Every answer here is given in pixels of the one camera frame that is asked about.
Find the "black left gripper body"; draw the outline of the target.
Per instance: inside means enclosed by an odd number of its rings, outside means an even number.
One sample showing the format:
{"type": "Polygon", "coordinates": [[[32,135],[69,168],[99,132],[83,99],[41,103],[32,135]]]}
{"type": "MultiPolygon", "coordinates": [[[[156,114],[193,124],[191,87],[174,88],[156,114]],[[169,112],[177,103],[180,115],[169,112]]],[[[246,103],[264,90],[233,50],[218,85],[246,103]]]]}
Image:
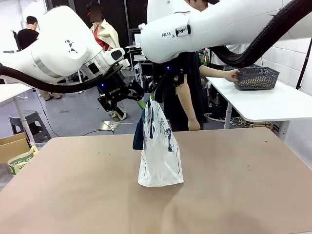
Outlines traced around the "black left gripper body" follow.
{"type": "Polygon", "coordinates": [[[108,102],[113,100],[113,98],[116,102],[129,99],[129,90],[124,80],[125,77],[122,73],[114,73],[103,78],[97,85],[99,92],[98,102],[108,102]]]}

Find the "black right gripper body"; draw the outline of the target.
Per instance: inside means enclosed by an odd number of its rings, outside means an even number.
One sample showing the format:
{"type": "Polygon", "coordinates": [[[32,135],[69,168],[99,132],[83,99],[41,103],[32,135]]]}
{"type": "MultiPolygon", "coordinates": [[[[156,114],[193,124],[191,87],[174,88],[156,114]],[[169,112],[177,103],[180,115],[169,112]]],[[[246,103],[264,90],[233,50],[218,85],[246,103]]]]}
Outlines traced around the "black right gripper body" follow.
{"type": "Polygon", "coordinates": [[[181,69],[175,67],[174,65],[166,63],[153,63],[153,78],[162,78],[167,75],[176,77],[179,76],[181,73],[181,69]]]}

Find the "person's right hand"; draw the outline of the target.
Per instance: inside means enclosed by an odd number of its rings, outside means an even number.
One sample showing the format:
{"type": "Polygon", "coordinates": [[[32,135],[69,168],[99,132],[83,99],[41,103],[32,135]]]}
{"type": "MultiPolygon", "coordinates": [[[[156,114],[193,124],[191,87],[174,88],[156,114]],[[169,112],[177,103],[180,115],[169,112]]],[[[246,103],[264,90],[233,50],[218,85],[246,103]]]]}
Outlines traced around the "person's right hand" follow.
{"type": "Polygon", "coordinates": [[[199,131],[201,129],[200,124],[196,118],[188,120],[188,129],[189,131],[199,131]]]}

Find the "person's left hand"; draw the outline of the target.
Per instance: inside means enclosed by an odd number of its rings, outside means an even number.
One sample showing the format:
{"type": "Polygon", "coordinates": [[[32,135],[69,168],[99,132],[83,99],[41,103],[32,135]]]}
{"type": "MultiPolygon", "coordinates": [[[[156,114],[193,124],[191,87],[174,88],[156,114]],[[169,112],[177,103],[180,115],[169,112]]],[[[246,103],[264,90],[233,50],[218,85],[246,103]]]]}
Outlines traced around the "person's left hand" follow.
{"type": "Polygon", "coordinates": [[[229,71],[224,71],[224,78],[227,81],[238,82],[237,76],[240,74],[238,69],[233,69],[229,71]]]}

